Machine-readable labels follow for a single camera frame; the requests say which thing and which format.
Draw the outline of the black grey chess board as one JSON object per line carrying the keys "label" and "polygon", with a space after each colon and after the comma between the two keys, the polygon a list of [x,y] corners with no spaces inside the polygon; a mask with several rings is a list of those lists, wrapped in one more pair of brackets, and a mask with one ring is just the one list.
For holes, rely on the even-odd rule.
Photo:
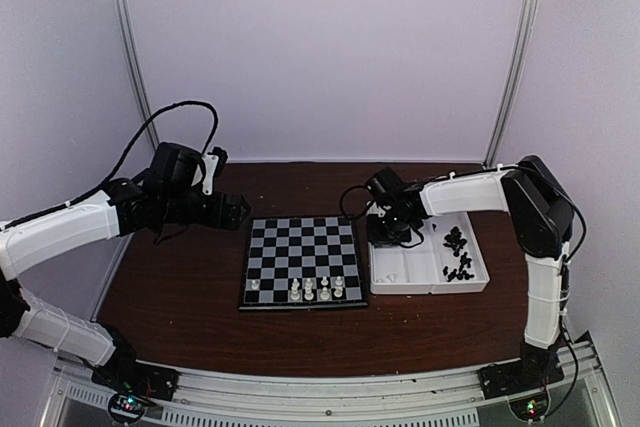
{"label": "black grey chess board", "polygon": [[[326,276],[328,286],[320,281]],[[334,296],[335,279],[344,278],[344,296]],[[301,299],[292,302],[290,288],[300,281]],[[303,299],[306,278],[313,278],[314,300]],[[252,279],[260,288],[252,290]],[[323,287],[331,292],[321,300]],[[238,309],[291,311],[348,309],[368,306],[367,288],[356,224],[343,216],[253,218],[241,274]]]}

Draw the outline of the white queen chess piece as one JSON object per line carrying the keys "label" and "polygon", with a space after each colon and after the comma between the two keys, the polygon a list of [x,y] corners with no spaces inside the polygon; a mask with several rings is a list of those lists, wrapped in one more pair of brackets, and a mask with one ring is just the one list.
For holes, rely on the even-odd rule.
{"label": "white queen chess piece", "polygon": [[311,285],[306,285],[304,287],[303,299],[305,301],[313,301],[314,300],[314,291]]}

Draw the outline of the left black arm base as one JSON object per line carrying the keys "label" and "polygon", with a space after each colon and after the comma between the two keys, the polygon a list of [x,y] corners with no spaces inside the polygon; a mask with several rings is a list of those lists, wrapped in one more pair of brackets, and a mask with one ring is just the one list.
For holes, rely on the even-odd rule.
{"label": "left black arm base", "polygon": [[125,348],[117,349],[105,365],[91,370],[94,383],[149,400],[171,401],[179,380],[175,369],[140,362],[134,350]]}

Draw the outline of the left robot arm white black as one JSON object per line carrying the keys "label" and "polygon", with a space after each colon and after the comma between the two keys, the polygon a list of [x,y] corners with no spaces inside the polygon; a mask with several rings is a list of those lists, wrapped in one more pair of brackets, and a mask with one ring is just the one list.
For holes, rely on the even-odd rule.
{"label": "left robot arm white black", "polygon": [[27,291],[19,277],[69,251],[147,229],[158,242],[167,225],[235,231],[250,213],[241,195],[216,190],[227,162],[219,147],[200,153],[176,143],[158,146],[148,168],[133,178],[110,175],[93,193],[43,213],[1,226],[1,335],[39,343],[75,355],[123,391],[144,380],[126,341],[96,322],[83,320]]}

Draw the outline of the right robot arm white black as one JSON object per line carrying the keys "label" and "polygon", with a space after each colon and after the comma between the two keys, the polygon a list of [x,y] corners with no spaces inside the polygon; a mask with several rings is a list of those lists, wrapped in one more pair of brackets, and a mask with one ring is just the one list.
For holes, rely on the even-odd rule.
{"label": "right robot arm white black", "polygon": [[488,274],[468,215],[508,214],[524,253],[528,312],[524,344],[513,366],[519,387],[535,387],[551,371],[543,352],[561,334],[568,300],[570,239],[578,209],[545,163],[516,164],[427,180],[404,181],[386,167],[365,184],[371,290],[375,294],[475,293]]}

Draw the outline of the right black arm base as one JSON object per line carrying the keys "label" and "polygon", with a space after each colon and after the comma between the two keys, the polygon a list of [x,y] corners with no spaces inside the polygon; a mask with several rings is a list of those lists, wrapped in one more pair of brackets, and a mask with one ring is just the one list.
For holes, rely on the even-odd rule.
{"label": "right black arm base", "polygon": [[522,342],[516,360],[482,367],[478,378],[484,398],[510,396],[562,381],[557,351],[557,345],[539,348]]}

